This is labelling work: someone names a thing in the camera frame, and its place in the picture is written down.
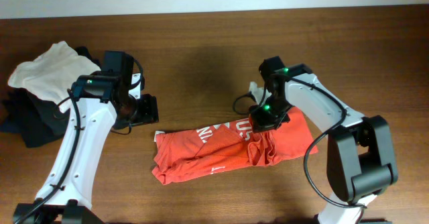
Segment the orange t-shirt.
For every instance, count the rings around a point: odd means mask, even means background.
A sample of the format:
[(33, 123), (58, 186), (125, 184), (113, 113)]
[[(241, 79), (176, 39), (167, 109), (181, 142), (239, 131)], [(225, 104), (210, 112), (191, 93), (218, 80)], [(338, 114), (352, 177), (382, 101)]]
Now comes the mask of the orange t-shirt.
[(251, 166), (273, 166), (302, 157), (313, 138), (303, 113), (296, 107), (290, 121), (277, 130), (255, 133), (248, 118), (165, 133), (154, 141), (157, 154), (151, 173), (163, 185), (185, 182)]

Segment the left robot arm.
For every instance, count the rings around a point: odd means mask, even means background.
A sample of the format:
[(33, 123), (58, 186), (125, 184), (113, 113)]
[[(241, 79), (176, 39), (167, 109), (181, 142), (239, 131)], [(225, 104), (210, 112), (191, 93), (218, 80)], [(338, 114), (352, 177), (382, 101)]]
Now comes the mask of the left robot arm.
[(106, 51), (100, 71), (81, 75), (68, 89), (68, 126), (49, 177), (33, 203), (20, 203), (14, 223), (101, 223), (91, 210), (97, 166), (110, 133), (157, 123), (155, 96), (143, 94), (145, 79), (131, 55)]

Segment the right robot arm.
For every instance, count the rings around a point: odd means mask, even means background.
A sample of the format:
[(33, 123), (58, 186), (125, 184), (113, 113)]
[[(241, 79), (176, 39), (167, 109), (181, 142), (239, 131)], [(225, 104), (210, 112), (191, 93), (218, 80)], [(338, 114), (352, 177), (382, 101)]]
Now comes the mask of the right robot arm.
[[(397, 164), (387, 121), (380, 115), (366, 117), (350, 108), (322, 85), (305, 64), (285, 66), (280, 57), (265, 59), (259, 66), (262, 89), (252, 90), (256, 102), (250, 108), (253, 131), (278, 129), (290, 120), (297, 107), (319, 128), (321, 134), (304, 154), (304, 174), (325, 208), (313, 223), (365, 223), (371, 201), (398, 180)], [(332, 189), (323, 195), (312, 181), (308, 158), (317, 143), (326, 138), (326, 175)]]

